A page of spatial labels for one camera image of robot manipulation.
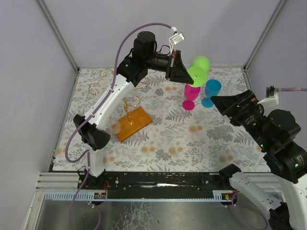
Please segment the green wine glass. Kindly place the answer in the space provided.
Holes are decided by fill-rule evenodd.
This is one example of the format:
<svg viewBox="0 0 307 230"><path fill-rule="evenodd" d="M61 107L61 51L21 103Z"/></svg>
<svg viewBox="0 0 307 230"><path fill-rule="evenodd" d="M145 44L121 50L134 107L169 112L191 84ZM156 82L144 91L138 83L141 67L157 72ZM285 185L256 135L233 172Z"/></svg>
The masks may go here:
<svg viewBox="0 0 307 230"><path fill-rule="evenodd" d="M188 68L188 74L194 81L193 84L190 84L191 87L201 87L205 84L210 65L209 59L205 56L197 56L193 59L190 67Z"/></svg>

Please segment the pink wine glass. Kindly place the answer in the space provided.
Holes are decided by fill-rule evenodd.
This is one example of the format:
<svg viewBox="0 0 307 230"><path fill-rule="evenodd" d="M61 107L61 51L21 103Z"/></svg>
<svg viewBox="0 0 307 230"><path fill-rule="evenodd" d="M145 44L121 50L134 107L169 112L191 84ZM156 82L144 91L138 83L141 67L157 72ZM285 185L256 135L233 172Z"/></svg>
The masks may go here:
<svg viewBox="0 0 307 230"><path fill-rule="evenodd" d="M201 91L201 87L192 87L189 84L185 85L184 88L184 96L185 101L182 103L182 107L187 110L191 111L195 108L194 100L197 99Z"/></svg>

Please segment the blue wine glass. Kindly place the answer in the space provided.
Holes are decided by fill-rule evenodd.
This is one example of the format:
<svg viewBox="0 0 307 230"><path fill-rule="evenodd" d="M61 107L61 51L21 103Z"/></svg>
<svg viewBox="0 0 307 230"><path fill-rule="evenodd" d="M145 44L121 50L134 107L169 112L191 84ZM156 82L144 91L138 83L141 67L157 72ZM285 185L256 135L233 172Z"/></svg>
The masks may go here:
<svg viewBox="0 0 307 230"><path fill-rule="evenodd" d="M221 83L216 79L210 79L205 85L205 97L201 101L201 105L205 108L213 107L213 102L211 101L212 96L217 96L221 90Z"/></svg>

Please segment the clear wine glass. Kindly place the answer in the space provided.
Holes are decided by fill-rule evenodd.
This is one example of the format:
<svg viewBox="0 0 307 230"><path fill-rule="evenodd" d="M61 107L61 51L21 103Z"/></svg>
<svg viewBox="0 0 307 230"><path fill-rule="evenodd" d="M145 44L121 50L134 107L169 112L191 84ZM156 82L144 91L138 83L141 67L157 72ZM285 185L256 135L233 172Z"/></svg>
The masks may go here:
<svg viewBox="0 0 307 230"><path fill-rule="evenodd" d="M229 85L231 86L238 86L241 84L241 79L238 77L232 77L229 81Z"/></svg>
<svg viewBox="0 0 307 230"><path fill-rule="evenodd" d="M118 134L121 132L121 124L119 121L114 121L111 123L111 131L113 134Z"/></svg>

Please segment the clear wine glass front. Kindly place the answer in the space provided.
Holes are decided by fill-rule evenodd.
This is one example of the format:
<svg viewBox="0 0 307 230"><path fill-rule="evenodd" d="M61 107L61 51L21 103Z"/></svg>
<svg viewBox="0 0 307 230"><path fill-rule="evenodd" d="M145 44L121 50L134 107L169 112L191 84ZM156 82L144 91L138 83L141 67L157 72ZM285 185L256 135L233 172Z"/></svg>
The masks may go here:
<svg viewBox="0 0 307 230"><path fill-rule="evenodd" d="M118 134L121 132L121 124L119 121L114 121L111 123L111 131L113 134Z"/></svg>

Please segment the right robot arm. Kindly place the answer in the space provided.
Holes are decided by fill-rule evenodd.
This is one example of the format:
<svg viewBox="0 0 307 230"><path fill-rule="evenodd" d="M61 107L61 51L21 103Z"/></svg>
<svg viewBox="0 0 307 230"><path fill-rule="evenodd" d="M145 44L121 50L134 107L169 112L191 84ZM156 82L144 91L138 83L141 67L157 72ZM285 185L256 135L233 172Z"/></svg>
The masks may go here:
<svg viewBox="0 0 307 230"><path fill-rule="evenodd" d="M293 141L301 130L294 116L281 109L265 115L267 103L259 101L251 90L233 96L212 96L211 101L221 115L227 116L233 126L242 126L261 148L285 201L270 196L234 164L219 171L223 183L248 198L273 230L305 230L307 152Z"/></svg>

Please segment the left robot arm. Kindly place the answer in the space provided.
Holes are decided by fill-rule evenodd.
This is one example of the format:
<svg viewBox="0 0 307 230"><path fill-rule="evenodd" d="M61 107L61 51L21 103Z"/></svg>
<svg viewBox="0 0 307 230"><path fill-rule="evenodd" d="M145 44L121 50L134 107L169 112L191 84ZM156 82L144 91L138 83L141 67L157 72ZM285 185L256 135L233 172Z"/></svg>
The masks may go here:
<svg viewBox="0 0 307 230"><path fill-rule="evenodd" d="M165 72L165 78L172 82L193 84L181 60L179 50L171 50L169 55L156 50L155 34L149 31L138 33L131 53L120 64L116 64L115 76L102 96L84 115L73 119L83 143L93 151L101 150L110 141L105 132L107 120L120 101L145 78L150 69Z"/></svg>

